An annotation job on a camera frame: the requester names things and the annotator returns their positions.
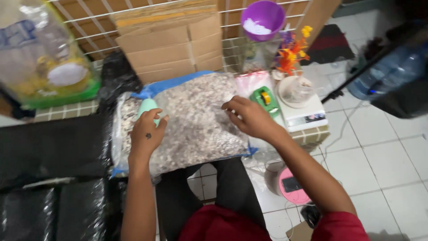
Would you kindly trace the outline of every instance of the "purple bowl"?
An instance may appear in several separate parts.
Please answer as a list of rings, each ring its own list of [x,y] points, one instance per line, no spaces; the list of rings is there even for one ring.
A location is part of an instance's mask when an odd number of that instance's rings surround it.
[[[257,22],[258,25],[264,26],[270,29],[270,34],[254,34],[248,32],[244,28],[244,22],[248,18]],[[247,9],[242,12],[241,24],[244,28],[245,34],[252,40],[257,42],[263,42],[271,40],[277,32],[279,32],[284,26],[285,12],[284,9],[271,1],[258,1],[250,4]]]

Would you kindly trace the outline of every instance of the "smartphone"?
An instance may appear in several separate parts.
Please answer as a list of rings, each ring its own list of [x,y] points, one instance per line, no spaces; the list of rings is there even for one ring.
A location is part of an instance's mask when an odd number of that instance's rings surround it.
[[[302,186],[299,184],[299,182],[297,182],[297,179],[295,177],[283,179],[282,185],[284,186],[286,193],[291,193],[302,189]]]

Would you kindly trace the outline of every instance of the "person's left hand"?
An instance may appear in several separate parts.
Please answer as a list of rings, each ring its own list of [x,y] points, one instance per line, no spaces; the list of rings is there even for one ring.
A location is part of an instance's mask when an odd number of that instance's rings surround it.
[[[132,162],[137,161],[136,159],[142,158],[148,161],[153,151],[161,144],[169,120],[169,116],[165,116],[156,127],[153,120],[159,119],[158,114],[161,112],[162,109],[159,108],[145,111],[135,122],[131,132],[129,166],[132,166]]]

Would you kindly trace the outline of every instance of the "red shirt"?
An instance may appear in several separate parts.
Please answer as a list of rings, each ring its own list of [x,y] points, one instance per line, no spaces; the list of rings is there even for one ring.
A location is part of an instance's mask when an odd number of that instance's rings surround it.
[[[187,221],[178,241],[271,241],[250,219],[216,205],[199,209]],[[347,212],[324,215],[311,241],[369,241],[358,217]]]

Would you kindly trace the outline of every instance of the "doormat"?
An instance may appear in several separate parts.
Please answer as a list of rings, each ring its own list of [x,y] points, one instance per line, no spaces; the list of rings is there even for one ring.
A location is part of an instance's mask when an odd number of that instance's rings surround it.
[[[324,26],[307,54],[310,56],[310,60],[302,60],[300,65],[306,66],[313,62],[318,64],[333,63],[355,57],[345,38],[345,34],[336,24]]]

